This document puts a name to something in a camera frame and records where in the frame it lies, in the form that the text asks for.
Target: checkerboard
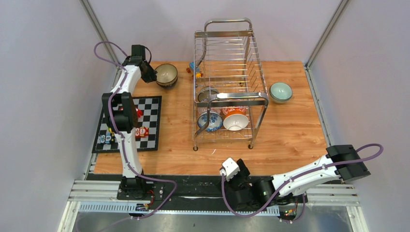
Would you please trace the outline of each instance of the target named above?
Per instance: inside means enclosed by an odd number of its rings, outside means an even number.
[[[158,150],[158,138],[160,135],[160,116],[162,96],[153,97],[133,97],[135,106],[142,111],[143,115],[138,118],[138,127],[148,128],[149,135],[144,138],[136,138],[137,151]],[[101,110],[100,121],[95,135],[93,153],[119,152],[118,143],[101,143],[101,136],[107,133],[108,127],[105,122],[105,115]]]

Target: stainless steel rack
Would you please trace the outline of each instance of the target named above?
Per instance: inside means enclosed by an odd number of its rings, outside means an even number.
[[[210,24],[241,22],[248,23],[249,27],[245,30],[207,31]],[[198,143],[230,140],[249,140],[248,148],[252,149],[269,97],[250,19],[207,21],[204,31],[195,32],[194,63],[193,149],[198,150]],[[208,97],[199,101],[198,94],[205,87],[208,87]],[[206,131],[211,110],[234,106],[246,108],[249,124],[244,129],[231,131],[222,127],[216,131]],[[207,112],[207,122],[202,127],[197,125],[199,107],[206,107]]]

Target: metal pole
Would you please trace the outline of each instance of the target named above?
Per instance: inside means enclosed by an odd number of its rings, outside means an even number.
[[[340,16],[346,9],[347,4],[349,3],[350,0],[341,0],[339,3],[339,6],[337,7],[335,13],[333,14],[332,18],[330,19],[329,24],[327,24],[326,29],[324,30],[321,38],[319,39],[318,43],[316,44],[315,48],[313,49],[312,54],[310,55],[309,59],[307,60],[305,67],[310,68],[315,61],[316,57],[318,56],[318,53],[320,52],[321,48],[323,47],[324,43],[327,40],[327,37],[329,34],[332,32],[333,28],[335,27],[335,24],[339,20]]]
[[[84,11],[86,12],[92,26],[95,29],[95,32],[98,34],[98,37],[100,38],[101,41],[108,41],[107,36],[104,33],[103,28],[101,27],[101,24],[99,23],[97,16],[95,15],[90,3],[88,0],[80,0],[81,5],[84,8]],[[110,58],[111,61],[120,64],[121,62],[119,62],[111,44],[109,43],[104,43],[104,48],[108,53],[108,56]],[[119,78],[119,72],[118,72],[118,67],[117,68],[117,73],[113,82],[113,86],[117,83],[117,80]]]

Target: gray wall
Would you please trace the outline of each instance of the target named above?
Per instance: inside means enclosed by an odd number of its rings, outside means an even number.
[[[409,12],[409,1],[352,0],[312,69],[333,143],[385,147],[354,183],[372,232],[410,226]]]
[[[146,45],[153,60],[193,60],[194,32],[204,30],[207,20],[248,17],[253,22],[262,60],[306,61],[339,2],[122,0],[118,5],[112,0],[90,0],[111,41],[121,47],[136,42]]]
[[[0,22],[0,231],[54,232],[114,69],[79,1],[1,1]]]

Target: wooden tabletop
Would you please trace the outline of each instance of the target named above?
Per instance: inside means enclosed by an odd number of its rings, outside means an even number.
[[[167,62],[152,62],[153,68]],[[162,95],[158,151],[139,152],[145,174],[218,175],[228,157],[242,159],[251,175],[273,175],[302,167],[326,153],[326,141],[301,62],[265,61],[262,69],[266,84],[285,82],[293,90],[285,104],[269,102],[255,141],[199,144],[193,151],[192,140],[192,73],[189,61],[169,62],[178,69],[178,83],[166,90],[156,83],[138,81],[133,96]],[[122,173],[119,153],[100,153],[96,174]]]

